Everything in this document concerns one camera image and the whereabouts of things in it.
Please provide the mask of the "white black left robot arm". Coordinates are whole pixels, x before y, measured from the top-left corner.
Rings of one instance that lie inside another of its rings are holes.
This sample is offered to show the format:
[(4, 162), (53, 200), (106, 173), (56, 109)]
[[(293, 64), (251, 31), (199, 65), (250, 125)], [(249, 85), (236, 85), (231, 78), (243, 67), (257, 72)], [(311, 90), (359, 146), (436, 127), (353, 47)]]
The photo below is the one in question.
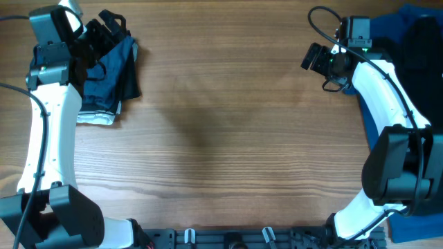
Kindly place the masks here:
[(24, 248), (138, 248), (132, 219), (110, 219), (78, 190), (77, 123), (107, 125), (123, 100), (139, 96), (137, 46), (125, 18), (108, 10), (87, 24), (74, 1), (31, 11), (37, 39), (26, 76), (32, 121), (24, 172), (1, 200), (1, 220)]

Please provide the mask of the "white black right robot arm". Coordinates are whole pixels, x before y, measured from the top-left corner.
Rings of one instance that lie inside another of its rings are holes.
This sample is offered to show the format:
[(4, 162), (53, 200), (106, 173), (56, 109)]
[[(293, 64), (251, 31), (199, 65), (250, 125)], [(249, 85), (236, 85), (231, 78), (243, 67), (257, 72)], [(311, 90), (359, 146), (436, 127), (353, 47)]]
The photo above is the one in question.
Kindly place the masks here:
[(338, 17), (333, 48), (313, 43), (302, 68), (325, 77), (337, 91), (355, 88), (372, 116), (378, 138), (362, 171), (362, 190), (333, 214), (335, 246), (367, 239), (397, 213), (412, 215), (432, 199), (442, 175), (442, 134), (415, 108), (402, 88), (390, 56), (374, 46), (367, 17)]

